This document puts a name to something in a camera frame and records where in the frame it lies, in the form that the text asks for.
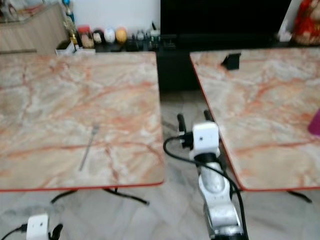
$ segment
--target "marble floor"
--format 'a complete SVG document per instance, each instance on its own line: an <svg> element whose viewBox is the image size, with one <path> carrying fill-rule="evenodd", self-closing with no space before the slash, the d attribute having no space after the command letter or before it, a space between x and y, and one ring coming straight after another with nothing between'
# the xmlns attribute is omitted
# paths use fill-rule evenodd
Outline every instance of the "marble floor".
<svg viewBox="0 0 320 240"><path fill-rule="evenodd" d="M191 128L192 123L203 121L206 108L197 91L161 95L163 137L177 133L177 113L184 113ZM178 143L170 149L187 154ZM61 240L208 240L196 168L169 157L166 164L163 185L122 189L149 200L150 206L102 190L81 190L54 205L50 200L58 192L1 193L0 238L30 215L46 212L51 230L63 223ZM303 193L312 204L286 192L243 192L250 240L320 239L320 191ZM7 238L25 239L22 233Z"/></svg>

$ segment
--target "pink marble surface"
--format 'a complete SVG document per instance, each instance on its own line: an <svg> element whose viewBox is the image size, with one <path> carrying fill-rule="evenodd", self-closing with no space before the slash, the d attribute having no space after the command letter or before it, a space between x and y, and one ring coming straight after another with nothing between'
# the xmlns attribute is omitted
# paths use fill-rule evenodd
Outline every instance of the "pink marble surface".
<svg viewBox="0 0 320 240"><path fill-rule="evenodd" d="M242 50L240 69L227 71L220 63L232 52L190 56L239 184L320 188L320 138L308 132L320 108L320 49Z"/></svg>
<svg viewBox="0 0 320 240"><path fill-rule="evenodd" d="M154 53L0 57L1 191L160 184L162 141Z"/></svg>

